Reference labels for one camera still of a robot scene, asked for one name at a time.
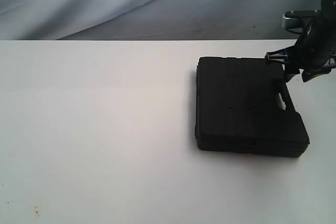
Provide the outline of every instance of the plastic tool case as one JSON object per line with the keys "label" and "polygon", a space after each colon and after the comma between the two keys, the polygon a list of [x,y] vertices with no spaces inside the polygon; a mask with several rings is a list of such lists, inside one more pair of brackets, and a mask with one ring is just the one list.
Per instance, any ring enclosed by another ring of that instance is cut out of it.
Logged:
{"label": "plastic tool case", "polygon": [[[295,111],[281,65],[264,59],[202,57],[197,66],[197,145],[229,151],[299,157],[309,137]],[[282,97],[286,105],[280,106]]]}

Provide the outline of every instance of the robotic arm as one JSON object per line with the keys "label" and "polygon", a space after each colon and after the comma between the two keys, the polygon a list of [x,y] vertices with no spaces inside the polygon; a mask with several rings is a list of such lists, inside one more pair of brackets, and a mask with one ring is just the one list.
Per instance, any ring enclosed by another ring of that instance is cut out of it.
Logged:
{"label": "robotic arm", "polygon": [[[285,81],[300,73],[307,82],[336,68],[336,0],[321,0],[321,10],[286,12],[282,26],[300,34],[296,43],[266,53],[266,63],[285,66]],[[298,33],[292,29],[302,28]]]}

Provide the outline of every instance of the black plastic case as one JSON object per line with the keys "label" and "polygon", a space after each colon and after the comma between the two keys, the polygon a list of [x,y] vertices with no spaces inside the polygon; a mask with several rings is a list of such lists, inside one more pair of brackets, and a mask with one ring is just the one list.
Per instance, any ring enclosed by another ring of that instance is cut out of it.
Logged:
{"label": "black plastic case", "polygon": [[[202,57],[197,66],[197,145],[202,150],[299,157],[309,137],[281,65]],[[279,106],[279,93],[286,109]]]}

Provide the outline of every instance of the white tabletop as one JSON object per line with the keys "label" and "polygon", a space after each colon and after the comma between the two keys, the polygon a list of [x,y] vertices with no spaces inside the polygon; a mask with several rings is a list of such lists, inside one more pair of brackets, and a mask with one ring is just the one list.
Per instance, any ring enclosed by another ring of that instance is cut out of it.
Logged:
{"label": "white tabletop", "polygon": [[194,138],[199,57],[293,43],[0,41],[0,223],[335,223],[336,71],[288,84],[298,159]]}

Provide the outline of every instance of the black carrying case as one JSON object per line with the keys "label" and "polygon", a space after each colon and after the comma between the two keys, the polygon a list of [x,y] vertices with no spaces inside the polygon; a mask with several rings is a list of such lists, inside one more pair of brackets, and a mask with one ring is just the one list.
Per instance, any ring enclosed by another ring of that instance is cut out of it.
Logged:
{"label": "black carrying case", "polygon": [[[207,151],[299,157],[309,137],[281,65],[202,57],[196,77],[197,145]],[[279,106],[280,97],[286,109]]]}

